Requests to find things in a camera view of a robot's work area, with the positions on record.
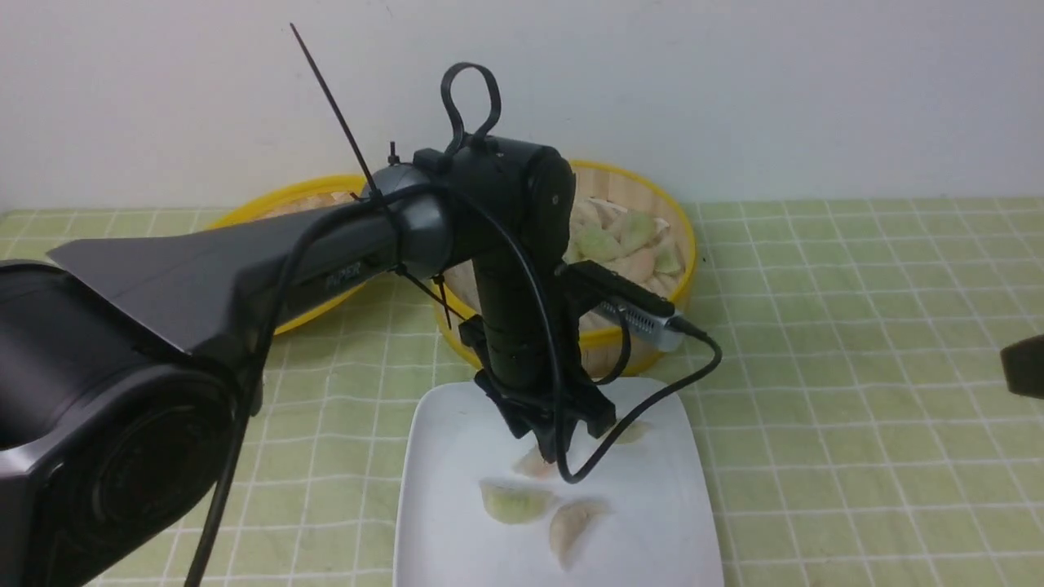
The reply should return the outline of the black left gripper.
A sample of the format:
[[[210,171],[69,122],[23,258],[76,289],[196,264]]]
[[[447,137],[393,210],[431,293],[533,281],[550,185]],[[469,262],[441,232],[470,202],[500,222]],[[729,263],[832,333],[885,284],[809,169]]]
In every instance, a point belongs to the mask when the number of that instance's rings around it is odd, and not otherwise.
[[[477,382],[506,420],[511,435],[533,435],[544,463],[567,456],[577,425],[599,437],[617,420],[614,404],[582,367],[579,298],[568,279],[550,267],[537,268],[559,341],[556,354],[564,372],[562,449],[553,424],[551,358],[543,315],[524,268],[507,246],[473,260],[480,296],[480,320],[462,327],[462,341],[480,357]]]

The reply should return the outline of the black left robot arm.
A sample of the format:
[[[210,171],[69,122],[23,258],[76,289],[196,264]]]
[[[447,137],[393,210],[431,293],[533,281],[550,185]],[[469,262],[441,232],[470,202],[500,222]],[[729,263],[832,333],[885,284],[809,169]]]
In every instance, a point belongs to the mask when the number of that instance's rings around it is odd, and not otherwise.
[[[183,236],[78,239],[2,264],[2,583],[82,586],[214,491],[212,550],[277,328],[383,274],[472,263],[480,388],[546,457],[614,405],[564,282],[575,193],[551,146],[478,134],[361,199]]]

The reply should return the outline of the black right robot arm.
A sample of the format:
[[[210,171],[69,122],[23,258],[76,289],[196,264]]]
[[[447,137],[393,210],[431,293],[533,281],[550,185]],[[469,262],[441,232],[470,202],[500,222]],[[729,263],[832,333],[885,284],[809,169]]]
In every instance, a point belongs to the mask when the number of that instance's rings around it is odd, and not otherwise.
[[[1011,343],[1000,351],[1004,380],[1017,396],[1043,400],[1044,335]]]

